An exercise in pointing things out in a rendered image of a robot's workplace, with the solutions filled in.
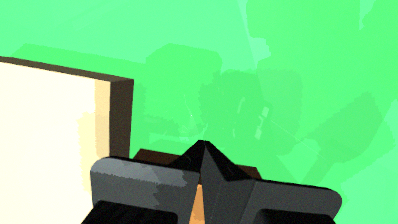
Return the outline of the orange square block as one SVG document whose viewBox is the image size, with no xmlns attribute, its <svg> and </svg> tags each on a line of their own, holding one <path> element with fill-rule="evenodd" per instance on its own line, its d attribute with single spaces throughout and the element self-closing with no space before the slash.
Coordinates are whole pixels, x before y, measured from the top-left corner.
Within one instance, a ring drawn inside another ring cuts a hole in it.
<svg viewBox="0 0 398 224">
<path fill-rule="evenodd" d="M 175 161 L 180 156 L 181 155 L 157 152 L 140 148 L 132 159 L 168 164 Z M 247 173 L 250 177 L 262 179 L 262 176 L 260 175 L 256 167 L 240 164 L 236 165 L 238 165 L 238 167 L 245 173 Z M 205 224 L 201 172 L 189 224 Z"/>
</svg>

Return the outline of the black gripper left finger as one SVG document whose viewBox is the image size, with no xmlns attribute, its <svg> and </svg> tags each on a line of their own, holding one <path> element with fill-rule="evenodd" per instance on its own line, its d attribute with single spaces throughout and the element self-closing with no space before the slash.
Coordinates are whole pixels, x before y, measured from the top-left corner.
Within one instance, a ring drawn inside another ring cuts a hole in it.
<svg viewBox="0 0 398 224">
<path fill-rule="evenodd" d="M 98 200 L 173 212 L 177 224 L 189 224 L 205 151 L 195 142 L 168 164 L 120 156 L 102 157 L 92 164 L 92 207 Z"/>
</svg>

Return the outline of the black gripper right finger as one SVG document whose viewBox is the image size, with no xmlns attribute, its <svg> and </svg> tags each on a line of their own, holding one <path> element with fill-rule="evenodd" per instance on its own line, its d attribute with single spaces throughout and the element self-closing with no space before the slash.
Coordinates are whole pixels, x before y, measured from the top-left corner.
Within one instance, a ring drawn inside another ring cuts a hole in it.
<svg viewBox="0 0 398 224">
<path fill-rule="evenodd" d="M 324 186 L 252 178 L 210 141 L 201 166 L 205 224 L 253 224 L 261 209 L 330 215 L 342 207 L 341 194 Z"/>
</svg>

